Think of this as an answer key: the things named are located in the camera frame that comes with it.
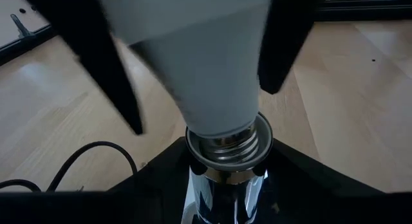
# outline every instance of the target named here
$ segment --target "power cord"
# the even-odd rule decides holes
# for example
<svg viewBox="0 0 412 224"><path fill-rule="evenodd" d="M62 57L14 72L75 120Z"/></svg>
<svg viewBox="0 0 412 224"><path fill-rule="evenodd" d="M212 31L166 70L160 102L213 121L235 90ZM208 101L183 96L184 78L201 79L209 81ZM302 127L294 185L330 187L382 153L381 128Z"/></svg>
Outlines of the power cord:
<svg viewBox="0 0 412 224"><path fill-rule="evenodd" d="M59 172L57 172L56 176L54 177L53 181L51 181L51 184L47 188L47 191L55 191L57 186L60 184L60 181L63 179L63 176L66 174L67 170L69 170L70 166L73 164L73 162L84 152L86 152L89 149L92 149L97 146L108 146L116 149L117 151L120 151L126 157L126 160L129 162L131 170L133 172L133 175L137 174L137 167L135 162L133 161L132 157L130 156L129 153L127 153L126 150L124 150L122 147L120 147L117 144L114 144L112 142L107 142L107 141L97 141L93 142L90 144L86 144L85 146L81 147L79 150L75 151L63 164L63 166L60 168ZM14 179L14 180L7 180L5 182L0 182L0 189L13 186L13 185L20 185L23 187L26 187L30 189L33 192L41 192L40 188L34 184L33 182L29 182L28 180L20 180L20 179Z"/></svg>

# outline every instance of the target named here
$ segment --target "metal screw thread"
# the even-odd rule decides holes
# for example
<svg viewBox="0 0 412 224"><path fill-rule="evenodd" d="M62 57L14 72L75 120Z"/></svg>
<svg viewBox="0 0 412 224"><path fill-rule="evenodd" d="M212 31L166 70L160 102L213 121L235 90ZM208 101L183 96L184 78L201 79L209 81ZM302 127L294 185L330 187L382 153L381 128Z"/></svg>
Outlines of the metal screw thread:
<svg viewBox="0 0 412 224"><path fill-rule="evenodd" d="M202 155L216 163L242 163L253 158L259 149L258 134L252 124L248 129L226 138L203 139Z"/></svg>

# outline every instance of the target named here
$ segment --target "black cable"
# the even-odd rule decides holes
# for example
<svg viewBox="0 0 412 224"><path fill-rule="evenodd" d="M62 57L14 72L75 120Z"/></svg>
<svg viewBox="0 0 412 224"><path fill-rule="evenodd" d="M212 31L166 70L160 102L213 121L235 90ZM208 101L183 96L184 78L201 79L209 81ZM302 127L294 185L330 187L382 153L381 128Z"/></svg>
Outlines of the black cable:
<svg viewBox="0 0 412 224"><path fill-rule="evenodd" d="M83 154L85 151L92 149L94 147L97 146L108 146L108 147L112 147L118 151L120 151L124 157L126 157L126 159L128 160L131 170L133 172L133 175L135 175L137 173L137 168L136 168L136 164L133 161L132 157L129 155L129 153L127 153L126 150L124 150L122 147L120 147L117 144L111 143L111 142L107 142L107 141L97 141L97 142L93 142L90 144L86 144L85 146L81 147L79 150L77 150L75 153L73 153L67 160L66 162L63 164L63 166L60 168L59 172L56 174L56 176L54 177L53 181L51 182L50 186L48 187L47 191L55 191L57 186L59 185L60 181L62 180L63 176L66 174L67 170L70 168L70 166L73 164L73 162L81 155Z"/></svg>
<svg viewBox="0 0 412 224"><path fill-rule="evenodd" d="M29 182L28 180L22 179L14 179L5 182L0 182L0 189L13 185L26 187L27 189L30 189L33 192L41 192L40 188L36 184L34 184L33 182Z"/></svg>
<svg viewBox="0 0 412 224"><path fill-rule="evenodd" d="M60 181L63 179L63 176L66 174L67 170L69 170L70 166L73 164L73 162L84 152L86 152L89 149L92 149L97 146L108 146L116 149L117 151L120 151L126 157L126 160L129 162L131 170L133 172L133 175L137 174L137 167L135 162L133 161L132 157L130 156L129 153L127 153L126 150L124 150L122 147L120 147L117 144L107 142L107 141L97 141L93 142L90 144L86 144L85 146L81 147L79 150L75 151L63 164L63 166L60 168L59 172L57 172L56 176L54 177L53 181L51 181L51 184L47 188L47 191L55 191L57 186L59 185ZM34 184L33 182L29 182L28 180L20 180L20 179L14 179L14 180L8 180L5 182L0 183L0 189L8 187L8 186L13 186L13 185L20 185L23 187L26 187L30 189L33 192L41 192L40 188Z"/></svg>

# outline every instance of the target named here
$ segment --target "wooden floor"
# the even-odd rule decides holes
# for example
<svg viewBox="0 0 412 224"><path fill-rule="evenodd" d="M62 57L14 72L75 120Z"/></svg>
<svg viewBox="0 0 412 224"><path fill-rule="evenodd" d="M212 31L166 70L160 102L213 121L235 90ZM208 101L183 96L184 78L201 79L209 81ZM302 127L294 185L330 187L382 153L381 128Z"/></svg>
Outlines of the wooden floor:
<svg viewBox="0 0 412 224"><path fill-rule="evenodd" d="M96 140L123 146L141 167L183 135L171 97L120 49L147 134L132 135L56 37L0 67L0 181L22 178L45 190L74 151ZM410 191L411 93L411 21L321 23L283 90L261 92L260 106L277 139L383 191ZM130 174L119 153L100 147L81 156L58 189L104 190Z"/></svg>

